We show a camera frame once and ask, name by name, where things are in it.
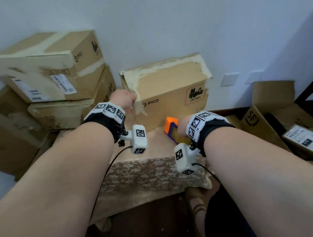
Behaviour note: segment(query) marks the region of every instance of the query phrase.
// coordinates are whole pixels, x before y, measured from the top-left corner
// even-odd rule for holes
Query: orange block
[[[171,123],[174,122],[178,126],[178,119],[176,118],[171,118],[171,117],[166,117],[166,122],[164,126],[164,132],[168,134],[168,131],[170,129]]]

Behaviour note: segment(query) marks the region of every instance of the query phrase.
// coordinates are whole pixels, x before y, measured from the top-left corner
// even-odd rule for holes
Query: barcode
[[[64,91],[66,91],[66,92],[68,91],[68,90],[65,88],[65,86],[60,82],[60,80],[58,79],[57,76],[53,75],[53,78],[57,81],[57,83],[60,85],[60,87],[63,88]]]

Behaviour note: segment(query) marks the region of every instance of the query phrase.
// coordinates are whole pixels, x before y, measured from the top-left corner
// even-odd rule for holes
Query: white wall
[[[244,83],[251,70],[264,69],[262,80],[296,80],[296,95],[313,78],[313,29],[299,31],[312,0],[0,0],[0,6],[0,49],[38,31],[94,28],[117,84],[121,69],[200,52],[214,77],[208,109],[249,106],[252,87]],[[221,87],[231,72],[240,72],[236,84]]]

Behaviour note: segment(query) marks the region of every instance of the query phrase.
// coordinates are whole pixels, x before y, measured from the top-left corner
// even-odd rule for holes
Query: black wrist strap
[[[122,124],[118,124],[117,122],[115,122],[114,119],[104,116],[102,113],[93,113],[89,115],[88,118],[85,119],[83,124],[87,122],[95,122],[95,123],[99,123],[105,126],[112,133],[113,138],[114,138],[114,143],[116,143],[120,138],[122,129],[125,129],[124,120],[125,120],[125,116],[124,116]]]
[[[203,157],[206,157],[206,154],[204,152],[204,141],[207,138],[207,136],[214,131],[215,129],[221,128],[221,127],[232,127],[234,128],[235,126],[225,122],[224,120],[219,120],[219,119],[213,119],[211,121],[208,121],[205,123],[205,126],[203,127],[203,129],[200,131],[200,137],[198,140],[198,146],[197,148],[199,148],[200,150],[200,154]]]

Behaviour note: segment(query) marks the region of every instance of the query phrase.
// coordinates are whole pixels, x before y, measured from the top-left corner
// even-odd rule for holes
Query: hand
[[[136,93],[129,93],[126,90],[116,90],[110,97],[110,102],[119,105],[125,112],[131,112],[130,106],[137,99]]]
[[[178,120],[177,132],[180,136],[183,136],[183,137],[186,136],[187,124],[188,124],[188,122],[192,116],[193,116],[193,114],[187,115],[187,116],[182,117]]]

